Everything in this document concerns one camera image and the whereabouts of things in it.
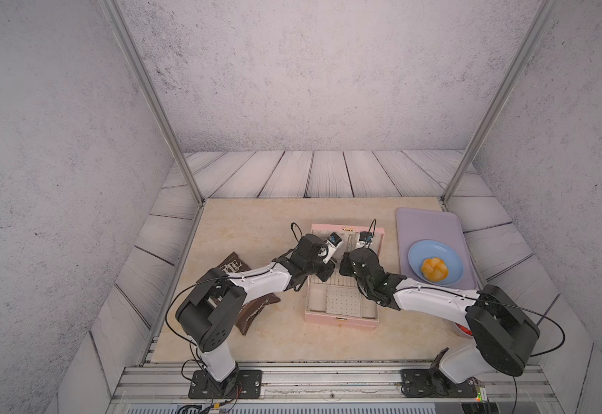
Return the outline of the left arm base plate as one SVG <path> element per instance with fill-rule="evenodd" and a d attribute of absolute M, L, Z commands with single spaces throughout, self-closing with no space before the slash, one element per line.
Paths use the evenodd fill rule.
<path fill-rule="evenodd" d="M 217 381 L 203 370 L 193 373 L 188 393 L 190 400 L 257 400 L 261 396 L 261 370 L 236 368 L 226 379 Z"/>

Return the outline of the pink jewelry box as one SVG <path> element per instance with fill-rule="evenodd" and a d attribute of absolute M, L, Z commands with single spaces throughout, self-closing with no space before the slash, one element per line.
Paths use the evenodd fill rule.
<path fill-rule="evenodd" d="M 385 237 L 384 229 L 363 226 L 313 224 L 311 233 L 326 239 L 335 232 L 342 238 L 342 246 L 333 259 L 336 270 L 326 282 L 317 276 L 309 278 L 308 292 L 304 310 L 304 320 L 313 324 L 325 324 L 337 327 L 359 329 L 375 329 L 379 324 L 377 304 L 366 299 L 359 290 L 356 280 L 339 274 L 339 267 L 345 252 L 356 249 L 356 242 L 361 231 L 375 234 L 371 249 L 380 253 Z"/>

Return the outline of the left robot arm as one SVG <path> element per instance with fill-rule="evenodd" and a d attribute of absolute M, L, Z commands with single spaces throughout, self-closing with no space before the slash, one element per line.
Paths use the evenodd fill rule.
<path fill-rule="evenodd" d="M 269 294 L 297 292 L 313 275 L 327 281 L 340 246 L 342 238 L 336 233 L 325 240 L 306 234 L 295 248 L 265 267 L 238 274 L 216 267 L 188 288 L 175 319 L 185 332 L 182 338 L 199 352 L 201 367 L 213 386 L 230 388 L 236 381 L 238 366 L 226 341 L 244 305 Z"/>

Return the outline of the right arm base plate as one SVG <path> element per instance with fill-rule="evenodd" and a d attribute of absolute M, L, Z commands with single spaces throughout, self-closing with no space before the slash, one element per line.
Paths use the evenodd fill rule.
<path fill-rule="evenodd" d="M 400 391 L 406 398 L 477 398 L 480 395 L 472 379 L 455 384 L 436 370 L 403 369 L 400 376 Z"/>

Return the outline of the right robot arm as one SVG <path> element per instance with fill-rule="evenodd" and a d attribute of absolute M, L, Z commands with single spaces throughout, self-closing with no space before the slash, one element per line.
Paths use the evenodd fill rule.
<path fill-rule="evenodd" d="M 520 377 L 540 336 L 529 312 L 497 286 L 480 291 L 440 288 L 392 274 L 370 248 L 344 254 L 340 274 L 354 278 L 363 296 L 379 306 L 426 313 L 471 331 L 469 344 L 436 358 L 438 371 L 455 384 L 492 372 Z"/>

